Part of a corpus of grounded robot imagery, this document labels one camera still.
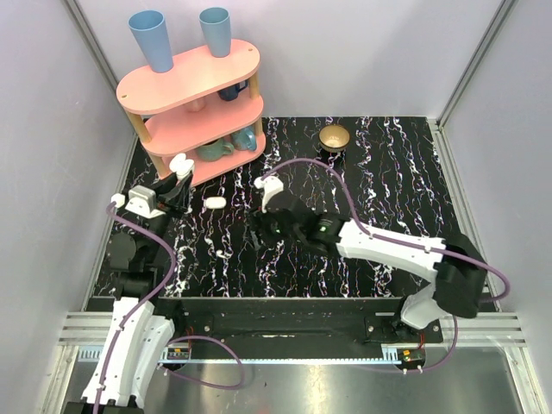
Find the white earbud charging case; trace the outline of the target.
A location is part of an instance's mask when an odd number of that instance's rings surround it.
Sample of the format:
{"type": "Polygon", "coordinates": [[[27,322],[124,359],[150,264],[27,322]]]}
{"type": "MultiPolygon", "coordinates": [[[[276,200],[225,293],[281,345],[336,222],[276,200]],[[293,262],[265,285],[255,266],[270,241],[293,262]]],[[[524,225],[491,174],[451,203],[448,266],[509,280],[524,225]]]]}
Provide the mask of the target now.
{"type": "Polygon", "coordinates": [[[186,154],[177,154],[170,161],[169,169],[176,175],[178,180],[186,179],[194,173],[195,162],[188,158],[186,154]]]}

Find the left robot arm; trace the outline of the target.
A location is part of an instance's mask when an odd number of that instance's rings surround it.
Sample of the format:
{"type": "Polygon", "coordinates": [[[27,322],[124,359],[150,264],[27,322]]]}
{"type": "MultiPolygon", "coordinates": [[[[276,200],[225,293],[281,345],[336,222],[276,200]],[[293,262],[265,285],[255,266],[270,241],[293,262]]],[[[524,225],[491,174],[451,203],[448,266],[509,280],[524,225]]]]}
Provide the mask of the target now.
{"type": "Polygon", "coordinates": [[[107,214],[131,231],[116,234],[111,243],[110,264],[119,280],[108,334],[80,400],[67,403],[65,413],[144,411],[162,350],[186,330],[182,316],[155,310],[176,266],[164,271],[153,261],[161,248],[176,260],[163,236],[170,221],[186,213],[192,178],[192,167],[180,168],[150,187],[137,185],[112,196],[107,214]]]}

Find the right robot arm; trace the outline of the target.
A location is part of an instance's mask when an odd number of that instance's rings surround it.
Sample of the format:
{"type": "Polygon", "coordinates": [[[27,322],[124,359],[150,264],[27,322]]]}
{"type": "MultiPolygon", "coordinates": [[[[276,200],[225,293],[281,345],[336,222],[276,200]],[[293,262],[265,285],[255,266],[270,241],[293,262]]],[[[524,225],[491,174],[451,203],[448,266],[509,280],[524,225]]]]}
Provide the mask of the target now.
{"type": "Polygon", "coordinates": [[[249,214],[257,246],[287,240],[327,257],[367,260],[417,275],[427,285],[404,296],[381,327],[380,339],[414,342],[435,320],[451,315],[475,318],[486,279],[480,252],[463,234],[452,241],[416,238],[330,212],[315,212],[288,191],[249,214]]]}

